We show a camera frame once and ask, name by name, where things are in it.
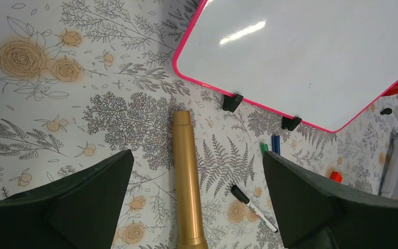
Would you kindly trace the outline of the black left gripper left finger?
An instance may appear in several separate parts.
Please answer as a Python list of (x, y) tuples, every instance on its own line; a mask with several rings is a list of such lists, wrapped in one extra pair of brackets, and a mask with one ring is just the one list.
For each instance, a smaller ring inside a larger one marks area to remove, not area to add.
[(110, 248), (133, 164), (123, 150), (0, 200), (0, 248)]

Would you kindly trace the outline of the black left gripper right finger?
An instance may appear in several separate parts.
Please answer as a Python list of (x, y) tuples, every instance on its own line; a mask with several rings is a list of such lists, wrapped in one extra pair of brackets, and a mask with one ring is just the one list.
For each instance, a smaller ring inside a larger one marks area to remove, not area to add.
[(263, 166), (285, 248), (398, 248), (398, 200), (337, 183), (271, 151)]

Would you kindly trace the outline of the black whiteboard marker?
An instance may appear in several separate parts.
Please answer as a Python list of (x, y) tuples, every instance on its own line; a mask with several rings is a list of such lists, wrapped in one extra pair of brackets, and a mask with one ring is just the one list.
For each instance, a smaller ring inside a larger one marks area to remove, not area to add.
[(237, 186), (237, 185), (233, 185), (231, 187), (231, 193), (232, 195), (240, 202), (242, 202), (243, 204), (245, 204), (248, 208), (250, 208), (255, 215), (264, 221), (264, 223), (266, 224), (266, 226), (274, 233), (278, 232), (278, 228), (273, 225), (267, 218), (266, 216), (261, 212), (261, 210), (256, 207), (255, 204), (253, 204), (251, 202), (251, 200), (243, 193), (243, 191)]

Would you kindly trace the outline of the pink framed whiteboard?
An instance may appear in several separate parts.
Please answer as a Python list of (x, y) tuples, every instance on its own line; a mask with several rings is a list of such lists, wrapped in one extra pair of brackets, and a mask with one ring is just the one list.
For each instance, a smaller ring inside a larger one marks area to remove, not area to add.
[(398, 82), (398, 1), (201, 1), (173, 69), (334, 133)]

